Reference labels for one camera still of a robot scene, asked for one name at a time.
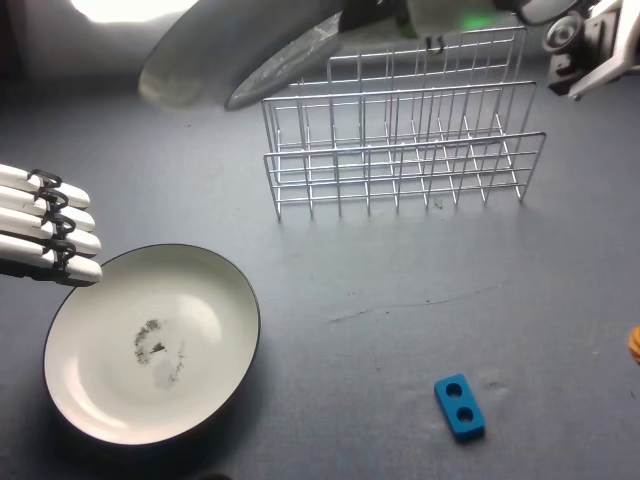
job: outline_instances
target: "bright light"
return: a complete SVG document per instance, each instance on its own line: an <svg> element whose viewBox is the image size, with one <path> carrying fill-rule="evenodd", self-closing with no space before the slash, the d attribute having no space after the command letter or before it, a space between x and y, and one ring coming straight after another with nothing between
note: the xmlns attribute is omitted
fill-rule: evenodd
<svg viewBox="0 0 640 480"><path fill-rule="evenodd" d="M169 13L188 10L198 0L70 0L96 23L147 22Z"/></svg>

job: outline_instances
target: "green light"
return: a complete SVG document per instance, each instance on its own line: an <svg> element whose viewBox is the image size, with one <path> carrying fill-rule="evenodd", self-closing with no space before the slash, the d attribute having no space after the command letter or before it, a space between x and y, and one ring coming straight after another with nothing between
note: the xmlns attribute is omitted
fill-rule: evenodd
<svg viewBox="0 0 640 480"><path fill-rule="evenodd" d="M471 14L462 18L461 26L464 30L479 30L488 27L495 21L495 17L490 15Z"/></svg>

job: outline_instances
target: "orange object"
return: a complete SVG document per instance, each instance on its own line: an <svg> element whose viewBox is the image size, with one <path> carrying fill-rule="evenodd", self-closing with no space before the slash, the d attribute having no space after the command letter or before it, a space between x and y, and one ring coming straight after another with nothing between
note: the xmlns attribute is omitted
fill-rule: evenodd
<svg viewBox="0 0 640 480"><path fill-rule="evenodd" d="M629 351L635 361L640 363L640 327L635 327L629 334Z"/></svg>

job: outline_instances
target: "gray tabletop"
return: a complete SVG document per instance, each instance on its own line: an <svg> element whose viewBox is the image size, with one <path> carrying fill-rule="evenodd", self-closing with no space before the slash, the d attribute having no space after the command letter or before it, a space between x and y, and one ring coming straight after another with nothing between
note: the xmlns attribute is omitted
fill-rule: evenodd
<svg viewBox="0 0 640 480"><path fill-rule="evenodd" d="M181 242L250 278L262 338L205 432L121 451L47 400L42 349L69 289L0 279L0 478L236 480L637 475L640 89L578 104L540 89L549 133L528 197L458 209L274 215L259 110L159 112L128 81L4 90L0 161L86 189L98 260ZM487 435L455 443L433 394L464 373Z"/></svg>

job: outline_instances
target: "scratch on table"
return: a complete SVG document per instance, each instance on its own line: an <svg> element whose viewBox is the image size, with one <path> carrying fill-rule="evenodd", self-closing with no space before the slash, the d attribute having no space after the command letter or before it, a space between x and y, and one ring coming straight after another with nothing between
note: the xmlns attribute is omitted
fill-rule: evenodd
<svg viewBox="0 0 640 480"><path fill-rule="evenodd" d="M332 318L327 323L341 323L341 322L344 322L345 320L351 320L351 319L360 317L362 315L365 315L367 313L373 312L375 310L391 309L391 308L430 307L432 305L442 305L443 303L457 302L459 300L467 300L467 299L473 298L473 297L475 297L477 295L481 295L483 293L490 292L491 290L497 290L499 288L502 288L502 286L505 283L507 283L507 280L505 280L504 282L495 284L495 285L490 285L488 287L479 288L479 289L473 290L471 292L462 293L462 294L456 295L454 297L445 298L443 300L437 300L435 302L432 302L431 300L425 300L424 302L418 302L418 303L391 303L391 304L378 305L378 306L375 306L375 307L369 307L369 308L365 308L364 310L359 310L359 311L354 312L354 313L349 313L347 315L342 315L340 317Z"/></svg>

